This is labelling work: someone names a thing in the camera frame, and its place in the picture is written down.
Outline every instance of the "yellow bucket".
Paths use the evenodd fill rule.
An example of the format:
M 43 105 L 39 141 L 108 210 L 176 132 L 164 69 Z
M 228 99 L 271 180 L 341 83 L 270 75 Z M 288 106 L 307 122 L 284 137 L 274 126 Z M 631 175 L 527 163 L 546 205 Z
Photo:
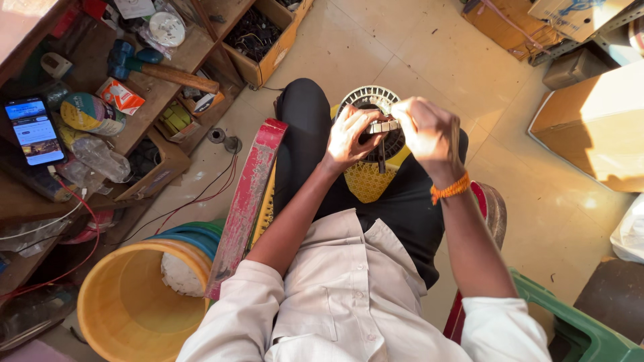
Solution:
M 204 318 L 208 299 L 182 296 L 162 281 L 164 252 L 180 258 L 206 285 L 212 261 L 196 247 L 168 239 L 117 249 L 83 282 L 80 329 L 108 361 L 174 361 Z

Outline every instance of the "phone screen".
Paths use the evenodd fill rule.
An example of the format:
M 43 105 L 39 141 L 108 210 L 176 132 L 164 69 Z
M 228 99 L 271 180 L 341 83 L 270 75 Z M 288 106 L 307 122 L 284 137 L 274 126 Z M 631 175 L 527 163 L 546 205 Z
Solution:
M 12 101 L 5 109 L 28 164 L 34 166 L 65 158 L 41 99 Z

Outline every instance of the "hammer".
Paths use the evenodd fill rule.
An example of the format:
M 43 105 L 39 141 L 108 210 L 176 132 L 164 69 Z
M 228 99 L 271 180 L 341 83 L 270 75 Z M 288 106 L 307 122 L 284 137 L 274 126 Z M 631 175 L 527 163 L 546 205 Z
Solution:
M 108 57 L 108 75 L 110 77 L 125 81 L 128 78 L 129 71 L 134 70 L 151 77 L 193 87 L 208 93 L 217 94 L 219 91 L 218 82 L 168 68 L 167 66 L 146 63 L 134 58 L 134 50 L 134 46 L 125 40 L 117 39 L 114 41 L 114 46 L 109 51 Z

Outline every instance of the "wooden hammer handle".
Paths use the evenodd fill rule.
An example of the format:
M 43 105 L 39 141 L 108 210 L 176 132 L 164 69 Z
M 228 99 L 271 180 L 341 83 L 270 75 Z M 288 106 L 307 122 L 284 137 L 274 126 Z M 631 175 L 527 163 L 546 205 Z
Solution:
M 141 73 L 149 75 L 150 77 L 163 79 L 164 81 L 183 84 L 184 86 L 193 87 L 208 93 L 217 94 L 219 91 L 218 82 L 168 68 L 167 66 L 144 63 L 141 67 Z

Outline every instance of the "black pants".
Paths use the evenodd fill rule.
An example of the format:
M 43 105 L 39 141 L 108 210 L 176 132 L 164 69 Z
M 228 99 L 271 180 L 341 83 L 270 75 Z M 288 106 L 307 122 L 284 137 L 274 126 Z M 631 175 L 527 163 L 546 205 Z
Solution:
M 276 116 L 289 125 L 278 150 L 274 214 L 286 206 L 322 160 L 332 119 L 322 89 L 310 79 L 291 82 L 279 96 Z M 459 158 L 465 163 L 468 136 L 460 131 Z M 431 204 L 431 179 L 409 155 L 380 198 L 363 204 L 349 191 L 344 175 L 329 189 L 317 210 L 316 220 L 356 208 L 363 230 L 380 218 L 401 241 L 429 289 L 439 278 L 434 256 L 445 227 L 440 204 Z

